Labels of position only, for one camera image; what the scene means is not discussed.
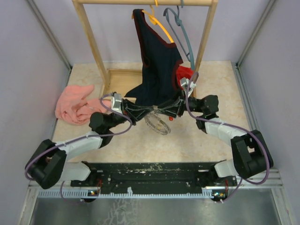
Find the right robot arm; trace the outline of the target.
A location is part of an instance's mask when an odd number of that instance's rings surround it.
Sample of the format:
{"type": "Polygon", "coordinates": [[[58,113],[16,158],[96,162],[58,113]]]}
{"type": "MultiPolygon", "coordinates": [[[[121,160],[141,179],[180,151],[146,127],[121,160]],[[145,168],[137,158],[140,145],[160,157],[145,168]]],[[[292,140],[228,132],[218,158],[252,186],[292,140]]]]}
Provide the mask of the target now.
{"type": "Polygon", "coordinates": [[[221,185],[228,176],[248,179],[261,172],[268,173],[274,166],[269,149],[258,130],[251,132],[225,123],[217,116],[218,97],[208,95],[202,99],[178,97],[157,107],[157,113],[170,117],[181,116],[185,111],[202,113],[195,118],[199,130],[219,138],[232,149],[232,159],[216,163],[209,174],[210,182],[221,185]]]}

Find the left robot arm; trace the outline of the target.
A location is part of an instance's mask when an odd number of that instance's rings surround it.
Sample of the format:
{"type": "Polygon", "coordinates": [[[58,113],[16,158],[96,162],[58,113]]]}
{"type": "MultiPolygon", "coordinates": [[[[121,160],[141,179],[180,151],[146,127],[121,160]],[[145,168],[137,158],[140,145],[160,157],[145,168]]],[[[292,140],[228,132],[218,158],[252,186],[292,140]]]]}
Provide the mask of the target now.
{"type": "Polygon", "coordinates": [[[116,135],[110,129],[129,122],[130,126],[152,112],[152,106],[138,106],[127,99],[112,98],[110,113],[95,112],[90,117],[91,130],[83,136],[63,142],[46,139],[40,143],[25,166],[25,176],[43,189],[49,189],[60,181],[78,180],[87,186],[94,185],[98,175],[86,162],[70,163],[73,159],[91,150],[109,144],[116,135]]]}

